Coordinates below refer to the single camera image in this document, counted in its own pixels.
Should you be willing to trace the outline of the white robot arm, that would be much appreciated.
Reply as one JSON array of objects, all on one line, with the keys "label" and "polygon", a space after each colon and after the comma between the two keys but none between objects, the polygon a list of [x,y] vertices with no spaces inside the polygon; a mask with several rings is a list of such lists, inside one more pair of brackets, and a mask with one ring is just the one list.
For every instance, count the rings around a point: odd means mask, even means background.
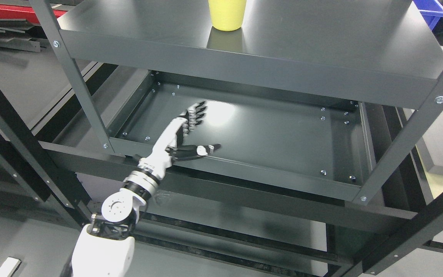
[{"label": "white robot arm", "polygon": [[83,226],[63,269],[64,277],[123,277],[133,260],[133,232],[141,219],[141,209],[156,193],[165,174],[137,168],[124,180],[123,187],[108,196],[101,211]]}]

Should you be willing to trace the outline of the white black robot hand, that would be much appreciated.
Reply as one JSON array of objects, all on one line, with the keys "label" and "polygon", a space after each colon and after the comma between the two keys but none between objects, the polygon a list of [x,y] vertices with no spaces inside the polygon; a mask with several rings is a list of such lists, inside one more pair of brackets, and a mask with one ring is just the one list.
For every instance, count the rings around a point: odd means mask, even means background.
[{"label": "white black robot hand", "polygon": [[196,102],[173,118],[153,145],[151,154],[139,160],[138,172],[159,182],[174,163],[201,159],[218,151],[221,144],[183,143],[185,137],[203,123],[206,109],[206,101]]}]

